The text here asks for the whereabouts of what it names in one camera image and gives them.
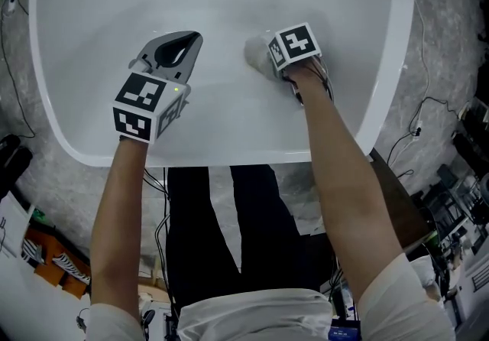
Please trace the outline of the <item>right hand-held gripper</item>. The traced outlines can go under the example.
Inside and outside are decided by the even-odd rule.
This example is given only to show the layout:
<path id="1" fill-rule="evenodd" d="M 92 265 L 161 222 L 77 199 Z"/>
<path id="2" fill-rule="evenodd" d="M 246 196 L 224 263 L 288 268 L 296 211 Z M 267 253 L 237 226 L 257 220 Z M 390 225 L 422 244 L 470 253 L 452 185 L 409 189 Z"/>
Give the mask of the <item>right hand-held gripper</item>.
<path id="1" fill-rule="evenodd" d="M 272 74 L 277 79 L 291 64 L 321 56 L 321 48 L 308 22 L 267 35 L 267 51 Z"/>

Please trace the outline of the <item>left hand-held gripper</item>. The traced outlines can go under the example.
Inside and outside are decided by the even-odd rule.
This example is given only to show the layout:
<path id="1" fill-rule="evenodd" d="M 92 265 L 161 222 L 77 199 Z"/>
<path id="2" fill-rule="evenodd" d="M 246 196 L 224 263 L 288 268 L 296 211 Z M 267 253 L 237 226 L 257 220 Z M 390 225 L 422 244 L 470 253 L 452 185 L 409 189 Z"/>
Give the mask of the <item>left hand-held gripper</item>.
<path id="1" fill-rule="evenodd" d="M 142 61 L 149 73 L 131 72 L 112 104 L 115 130 L 153 144 L 180 117 L 190 94 L 187 83 L 202 47 L 197 31 L 177 31 L 149 41 L 129 67 Z"/>

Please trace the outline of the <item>white bathtub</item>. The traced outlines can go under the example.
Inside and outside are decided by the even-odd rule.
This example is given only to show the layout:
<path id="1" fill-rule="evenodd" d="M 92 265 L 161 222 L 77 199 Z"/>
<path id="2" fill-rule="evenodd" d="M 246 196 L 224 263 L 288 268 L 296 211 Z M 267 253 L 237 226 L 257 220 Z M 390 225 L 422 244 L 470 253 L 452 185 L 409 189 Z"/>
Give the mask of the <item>white bathtub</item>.
<path id="1" fill-rule="evenodd" d="M 303 109 L 286 83 L 245 62 L 247 39 L 306 22 L 335 106 L 364 153 L 375 145 L 400 78 L 414 0 L 29 0 L 34 71 L 63 149 L 110 165 L 112 103 L 150 40 L 198 31 L 202 49 L 182 115 L 150 149 L 152 167 L 281 164 L 310 159 Z"/>

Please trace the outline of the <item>person's right forearm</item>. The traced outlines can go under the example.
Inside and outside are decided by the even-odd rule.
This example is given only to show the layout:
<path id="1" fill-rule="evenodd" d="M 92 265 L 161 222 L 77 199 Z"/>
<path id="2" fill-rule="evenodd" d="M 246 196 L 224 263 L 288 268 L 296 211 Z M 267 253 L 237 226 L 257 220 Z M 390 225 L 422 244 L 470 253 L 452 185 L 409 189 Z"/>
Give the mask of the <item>person's right forearm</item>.
<path id="1" fill-rule="evenodd" d="M 326 234 L 355 300 L 401 252 L 377 176 L 342 121 L 314 60 L 286 75 L 303 100 Z"/>

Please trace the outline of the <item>person's left forearm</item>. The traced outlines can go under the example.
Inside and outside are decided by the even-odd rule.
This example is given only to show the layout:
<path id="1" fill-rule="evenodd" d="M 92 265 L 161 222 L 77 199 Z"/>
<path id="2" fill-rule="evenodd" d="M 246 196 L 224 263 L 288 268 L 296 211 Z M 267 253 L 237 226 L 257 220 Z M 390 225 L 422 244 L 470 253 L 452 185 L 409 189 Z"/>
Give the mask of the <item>person's left forearm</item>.
<path id="1" fill-rule="evenodd" d="M 93 304 L 109 304 L 139 317 L 142 186 L 148 146 L 120 140 L 92 229 Z"/>

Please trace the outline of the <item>person's black trousers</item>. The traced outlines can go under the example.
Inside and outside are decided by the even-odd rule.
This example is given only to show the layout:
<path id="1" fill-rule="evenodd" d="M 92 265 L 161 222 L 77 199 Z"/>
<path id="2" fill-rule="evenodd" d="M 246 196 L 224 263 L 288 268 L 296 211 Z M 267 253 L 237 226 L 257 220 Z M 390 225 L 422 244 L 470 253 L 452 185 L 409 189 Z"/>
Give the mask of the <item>person's black trousers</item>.
<path id="1" fill-rule="evenodd" d="M 212 207 L 208 168 L 168 170 L 166 258 L 177 307 L 216 297 L 319 291 L 333 268 L 327 236 L 300 235 L 270 166 L 232 166 L 230 171 L 241 233 L 240 265 Z"/>

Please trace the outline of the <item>black bag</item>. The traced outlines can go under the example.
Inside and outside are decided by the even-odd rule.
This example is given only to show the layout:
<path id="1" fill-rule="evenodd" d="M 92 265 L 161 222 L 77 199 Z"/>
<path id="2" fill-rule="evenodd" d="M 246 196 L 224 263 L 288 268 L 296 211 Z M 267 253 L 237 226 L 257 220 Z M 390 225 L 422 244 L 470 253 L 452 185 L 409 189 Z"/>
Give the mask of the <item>black bag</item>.
<path id="1" fill-rule="evenodd" d="M 27 170 L 32 158 L 31 150 L 21 145 L 18 136 L 9 134 L 0 141 L 0 202 Z"/>

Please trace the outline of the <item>dark brown wooden box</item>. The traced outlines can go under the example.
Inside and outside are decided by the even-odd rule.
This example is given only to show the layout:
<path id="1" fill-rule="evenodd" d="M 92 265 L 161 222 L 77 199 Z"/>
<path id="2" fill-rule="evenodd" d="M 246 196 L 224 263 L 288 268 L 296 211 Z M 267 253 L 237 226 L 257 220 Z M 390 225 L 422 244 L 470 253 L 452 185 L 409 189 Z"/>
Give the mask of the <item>dark brown wooden box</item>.
<path id="1" fill-rule="evenodd" d="M 381 186 L 394 231 L 403 250 L 409 254 L 425 242 L 432 230 L 396 174 L 375 148 L 372 149 L 369 156 L 371 166 Z"/>

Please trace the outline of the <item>white cardboard box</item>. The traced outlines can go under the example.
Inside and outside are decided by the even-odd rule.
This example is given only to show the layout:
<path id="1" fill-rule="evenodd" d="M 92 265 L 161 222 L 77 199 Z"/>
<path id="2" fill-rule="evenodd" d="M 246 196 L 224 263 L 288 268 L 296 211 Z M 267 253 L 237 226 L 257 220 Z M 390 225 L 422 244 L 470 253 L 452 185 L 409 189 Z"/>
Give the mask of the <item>white cardboard box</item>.
<path id="1" fill-rule="evenodd" d="M 35 206 L 25 209 L 12 193 L 0 202 L 0 254 L 17 258 Z"/>

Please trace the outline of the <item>black white striped cloth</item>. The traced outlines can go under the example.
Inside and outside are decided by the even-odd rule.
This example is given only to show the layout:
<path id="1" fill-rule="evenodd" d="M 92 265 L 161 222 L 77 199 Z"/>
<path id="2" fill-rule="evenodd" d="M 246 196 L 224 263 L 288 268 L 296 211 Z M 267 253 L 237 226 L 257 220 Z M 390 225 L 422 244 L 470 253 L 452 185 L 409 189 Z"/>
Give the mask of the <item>black white striped cloth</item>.
<path id="1" fill-rule="evenodd" d="M 21 257 L 25 261 L 35 263 L 36 265 L 46 264 L 43 257 L 42 246 L 34 243 L 30 239 L 24 239 L 22 242 Z M 60 255 L 53 257 L 52 262 L 75 279 L 89 285 L 91 277 L 81 272 L 66 253 L 63 252 Z"/>

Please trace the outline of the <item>orange bag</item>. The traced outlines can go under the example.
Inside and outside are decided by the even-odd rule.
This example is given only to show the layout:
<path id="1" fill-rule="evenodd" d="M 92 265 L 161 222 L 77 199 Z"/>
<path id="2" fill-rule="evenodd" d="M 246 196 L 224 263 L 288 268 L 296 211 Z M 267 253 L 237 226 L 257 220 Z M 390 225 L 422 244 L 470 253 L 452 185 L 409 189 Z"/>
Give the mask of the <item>orange bag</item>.
<path id="1" fill-rule="evenodd" d="M 61 286 L 63 291 L 72 294 L 78 299 L 81 299 L 86 293 L 89 294 L 90 287 L 88 284 L 70 275 L 53 262 L 55 258 L 66 254 L 82 274 L 91 275 L 88 257 L 71 242 L 57 232 L 45 228 L 39 229 L 34 225 L 28 227 L 25 238 L 40 245 L 42 248 L 44 263 L 36 265 L 35 274 L 54 287 Z"/>

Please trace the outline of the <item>person's white shirt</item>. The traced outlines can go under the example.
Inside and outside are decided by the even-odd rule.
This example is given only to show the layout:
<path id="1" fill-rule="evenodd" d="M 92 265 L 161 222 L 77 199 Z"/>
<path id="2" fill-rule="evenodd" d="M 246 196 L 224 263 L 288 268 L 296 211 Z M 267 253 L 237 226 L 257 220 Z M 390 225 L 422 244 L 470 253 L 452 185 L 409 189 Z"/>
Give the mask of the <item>person's white shirt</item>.
<path id="1" fill-rule="evenodd" d="M 445 311 L 428 298 L 405 255 L 357 304 L 363 341 L 456 341 Z M 184 307 L 181 341 L 328 341 L 332 305 L 319 292 L 288 288 L 214 297 Z M 86 341 L 144 341 L 135 318 L 108 304 L 89 310 Z"/>

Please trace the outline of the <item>large white board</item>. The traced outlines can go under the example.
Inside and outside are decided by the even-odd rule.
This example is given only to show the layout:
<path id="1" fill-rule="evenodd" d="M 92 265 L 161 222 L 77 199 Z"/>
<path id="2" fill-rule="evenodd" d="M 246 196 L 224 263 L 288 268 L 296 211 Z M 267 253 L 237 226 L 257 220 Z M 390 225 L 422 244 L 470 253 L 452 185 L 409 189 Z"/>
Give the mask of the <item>large white board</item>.
<path id="1" fill-rule="evenodd" d="M 89 295 L 78 299 L 0 252 L 0 328 L 13 341 L 83 341 L 76 317 L 88 320 Z"/>

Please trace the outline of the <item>black phone lit screen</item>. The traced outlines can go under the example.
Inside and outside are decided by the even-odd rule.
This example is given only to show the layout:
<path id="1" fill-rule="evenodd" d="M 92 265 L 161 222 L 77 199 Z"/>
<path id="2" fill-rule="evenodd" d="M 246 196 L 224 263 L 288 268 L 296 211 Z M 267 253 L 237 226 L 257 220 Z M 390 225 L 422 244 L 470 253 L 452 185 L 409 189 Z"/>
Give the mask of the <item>black phone lit screen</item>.
<path id="1" fill-rule="evenodd" d="M 361 341 L 361 322 L 359 320 L 333 319 L 329 341 Z"/>

